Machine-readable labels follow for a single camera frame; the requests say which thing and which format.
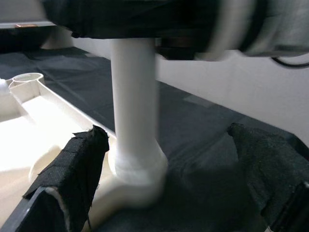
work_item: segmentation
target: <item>white plastic tray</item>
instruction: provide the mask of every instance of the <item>white plastic tray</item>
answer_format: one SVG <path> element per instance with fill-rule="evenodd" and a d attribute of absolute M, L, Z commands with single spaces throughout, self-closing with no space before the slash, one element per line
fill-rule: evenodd
<path fill-rule="evenodd" d="M 0 227 L 73 133 L 98 125 L 110 145 L 115 141 L 113 132 L 49 90 L 42 77 L 14 82 L 10 91 L 0 96 Z M 106 155 L 100 183 L 111 175 Z"/>

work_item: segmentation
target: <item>black cable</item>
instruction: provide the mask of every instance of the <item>black cable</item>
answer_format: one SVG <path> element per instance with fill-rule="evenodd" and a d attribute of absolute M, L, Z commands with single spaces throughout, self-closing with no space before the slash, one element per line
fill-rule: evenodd
<path fill-rule="evenodd" d="M 309 68 L 309 62 L 303 63 L 303 64 L 291 64 L 291 63 L 286 63 L 286 62 L 282 61 L 278 57 L 272 57 L 271 59 L 273 61 L 275 61 L 277 64 L 280 64 L 281 66 L 284 66 L 284 67 L 289 68 L 289 69 L 305 69 L 305 68 Z"/>

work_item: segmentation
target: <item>white cylindrical post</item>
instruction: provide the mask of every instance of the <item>white cylindrical post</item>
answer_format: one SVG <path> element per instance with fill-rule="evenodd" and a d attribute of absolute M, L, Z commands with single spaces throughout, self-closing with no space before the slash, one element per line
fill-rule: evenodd
<path fill-rule="evenodd" d="M 154 39 L 112 40 L 112 90 L 117 142 L 109 154 L 115 176 L 130 185 L 160 182 L 167 159 L 156 141 Z"/>

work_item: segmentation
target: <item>white plastic pole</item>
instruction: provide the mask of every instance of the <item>white plastic pole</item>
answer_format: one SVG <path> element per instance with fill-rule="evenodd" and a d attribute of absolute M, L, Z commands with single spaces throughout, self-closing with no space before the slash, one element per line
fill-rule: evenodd
<path fill-rule="evenodd" d="M 110 168 L 129 185 L 153 185 L 167 169 L 167 159 L 156 142 L 154 39 L 115 39 L 111 45 L 117 142 L 109 154 Z"/>

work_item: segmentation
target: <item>white wall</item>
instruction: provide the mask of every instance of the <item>white wall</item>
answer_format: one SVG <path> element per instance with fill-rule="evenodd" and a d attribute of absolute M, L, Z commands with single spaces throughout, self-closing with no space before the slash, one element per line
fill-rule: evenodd
<path fill-rule="evenodd" d="M 109 42 L 74 44 L 110 58 Z M 309 145 L 309 69 L 289 70 L 237 52 L 220 62 L 160 58 L 158 67 L 160 81 L 292 132 Z"/>

